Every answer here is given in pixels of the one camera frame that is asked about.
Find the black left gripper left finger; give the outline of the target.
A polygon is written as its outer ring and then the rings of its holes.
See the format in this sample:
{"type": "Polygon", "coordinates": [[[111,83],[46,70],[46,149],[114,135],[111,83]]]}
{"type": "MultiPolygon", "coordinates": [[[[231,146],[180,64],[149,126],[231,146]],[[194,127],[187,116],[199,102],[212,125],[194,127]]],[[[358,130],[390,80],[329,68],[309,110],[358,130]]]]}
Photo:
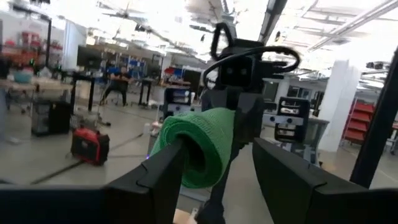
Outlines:
{"type": "Polygon", "coordinates": [[[0,224],[172,224],[187,146],[175,140],[104,186],[0,185],[0,224]]]}

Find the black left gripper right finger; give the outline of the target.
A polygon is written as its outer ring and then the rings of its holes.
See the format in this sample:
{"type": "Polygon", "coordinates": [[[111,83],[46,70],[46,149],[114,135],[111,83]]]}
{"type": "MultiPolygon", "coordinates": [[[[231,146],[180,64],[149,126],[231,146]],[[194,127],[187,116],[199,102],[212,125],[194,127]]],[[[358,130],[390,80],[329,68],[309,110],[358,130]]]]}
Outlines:
{"type": "Polygon", "coordinates": [[[367,189],[265,139],[252,157],[274,224],[398,224],[398,189],[367,189]]]}

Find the green elastic bandage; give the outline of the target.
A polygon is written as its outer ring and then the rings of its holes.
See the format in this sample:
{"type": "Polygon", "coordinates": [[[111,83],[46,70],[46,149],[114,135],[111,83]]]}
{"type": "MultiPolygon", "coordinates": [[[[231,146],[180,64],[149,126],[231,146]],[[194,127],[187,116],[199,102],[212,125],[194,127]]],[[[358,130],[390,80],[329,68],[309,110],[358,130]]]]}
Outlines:
{"type": "Polygon", "coordinates": [[[190,189],[212,187],[224,175],[231,157],[234,131],[233,110],[213,108],[207,111],[181,113],[165,119],[150,152],[153,156],[177,137],[187,136],[204,155],[204,168],[185,159],[182,185],[190,189]]]}

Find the red and black equipment case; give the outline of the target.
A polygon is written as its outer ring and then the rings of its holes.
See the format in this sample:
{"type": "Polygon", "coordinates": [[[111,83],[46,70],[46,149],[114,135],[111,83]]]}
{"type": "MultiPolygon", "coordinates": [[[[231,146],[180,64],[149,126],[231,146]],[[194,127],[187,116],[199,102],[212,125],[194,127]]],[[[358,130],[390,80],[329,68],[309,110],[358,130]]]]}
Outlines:
{"type": "Polygon", "coordinates": [[[108,160],[109,136],[88,128],[77,128],[73,132],[70,152],[74,158],[102,166],[108,160]]]}

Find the white building column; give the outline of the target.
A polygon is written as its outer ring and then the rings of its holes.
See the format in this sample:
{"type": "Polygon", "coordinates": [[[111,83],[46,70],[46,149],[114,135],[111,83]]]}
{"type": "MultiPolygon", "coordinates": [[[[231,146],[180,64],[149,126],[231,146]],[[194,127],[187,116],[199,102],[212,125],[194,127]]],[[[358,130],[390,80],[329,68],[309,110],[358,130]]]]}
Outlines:
{"type": "Polygon", "coordinates": [[[319,149],[337,151],[360,77],[360,70],[351,60],[335,61],[318,115],[329,122],[319,142],[319,149]]]}

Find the red storage shelf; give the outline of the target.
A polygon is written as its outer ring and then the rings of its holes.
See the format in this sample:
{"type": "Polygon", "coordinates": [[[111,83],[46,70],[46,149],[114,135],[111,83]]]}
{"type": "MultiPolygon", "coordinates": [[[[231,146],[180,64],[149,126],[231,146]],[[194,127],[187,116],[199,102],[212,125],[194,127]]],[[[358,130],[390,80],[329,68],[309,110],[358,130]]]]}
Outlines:
{"type": "Polygon", "coordinates": [[[355,98],[346,120],[342,134],[344,140],[350,143],[362,144],[373,118],[375,106],[355,98]]]}

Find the person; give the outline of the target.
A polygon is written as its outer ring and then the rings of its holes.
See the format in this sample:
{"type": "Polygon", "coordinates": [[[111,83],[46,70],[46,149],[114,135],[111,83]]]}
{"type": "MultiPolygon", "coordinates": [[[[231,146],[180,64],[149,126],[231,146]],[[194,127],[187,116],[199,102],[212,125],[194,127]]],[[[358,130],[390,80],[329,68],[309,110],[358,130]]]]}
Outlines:
{"type": "Polygon", "coordinates": [[[129,74],[127,67],[121,67],[116,73],[110,75],[110,84],[100,101],[100,105],[105,103],[106,98],[112,91],[116,91],[122,95],[123,106],[127,105],[127,89],[132,82],[133,77],[129,74]]]}

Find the black floor cabinet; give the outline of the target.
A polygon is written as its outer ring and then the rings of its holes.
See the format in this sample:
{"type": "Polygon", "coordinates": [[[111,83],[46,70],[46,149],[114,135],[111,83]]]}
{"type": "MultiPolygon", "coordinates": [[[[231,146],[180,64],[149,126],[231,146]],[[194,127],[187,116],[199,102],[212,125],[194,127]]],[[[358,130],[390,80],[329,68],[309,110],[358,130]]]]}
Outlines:
{"type": "Polygon", "coordinates": [[[71,104],[66,101],[34,101],[31,133],[37,137],[67,134],[70,130],[71,110],[71,104]]]}

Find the wooden work table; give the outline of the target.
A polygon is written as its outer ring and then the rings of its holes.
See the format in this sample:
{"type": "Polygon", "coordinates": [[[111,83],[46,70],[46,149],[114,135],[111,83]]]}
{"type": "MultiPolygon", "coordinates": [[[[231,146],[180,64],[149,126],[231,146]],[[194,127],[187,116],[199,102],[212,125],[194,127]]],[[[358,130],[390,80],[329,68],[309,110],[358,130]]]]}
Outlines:
{"type": "Polygon", "coordinates": [[[0,88],[12,90],[71,90],[71,103],[75,102],[75,88],[77,81],[90,82],[90,94],[88,101],[88,110],[93,107],[93,95],[95,87],[95,78],[81,75],[67,75],[72,78],[72,84],[59,83],[57,81],[49,81],[45,78],[32,78],[30,83],[17,83],[10,79],[0,79],[0,88]]]}

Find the black monitor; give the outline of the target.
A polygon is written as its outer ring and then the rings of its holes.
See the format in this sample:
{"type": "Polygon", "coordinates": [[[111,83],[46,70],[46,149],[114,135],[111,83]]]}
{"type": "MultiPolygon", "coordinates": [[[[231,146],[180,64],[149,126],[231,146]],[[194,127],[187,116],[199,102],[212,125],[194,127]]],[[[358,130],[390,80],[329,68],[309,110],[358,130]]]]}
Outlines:
{"type": "Polygon", "coordinates": [[[87,69],[99,69],[102,62],[102,51],[91,47],[78,47],[76,64],[87,69]]]}

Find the teal bowl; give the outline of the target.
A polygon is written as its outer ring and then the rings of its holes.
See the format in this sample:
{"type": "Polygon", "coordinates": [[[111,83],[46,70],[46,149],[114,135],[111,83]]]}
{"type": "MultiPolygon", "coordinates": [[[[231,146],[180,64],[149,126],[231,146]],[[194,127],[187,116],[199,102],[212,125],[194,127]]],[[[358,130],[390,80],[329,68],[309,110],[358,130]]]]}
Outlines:
{"type": "Polygon", "coordinates": [[[12,75],[16,83],[28,84],[31,82],[34,73],[29,70],[19,70],[12,75]]]}

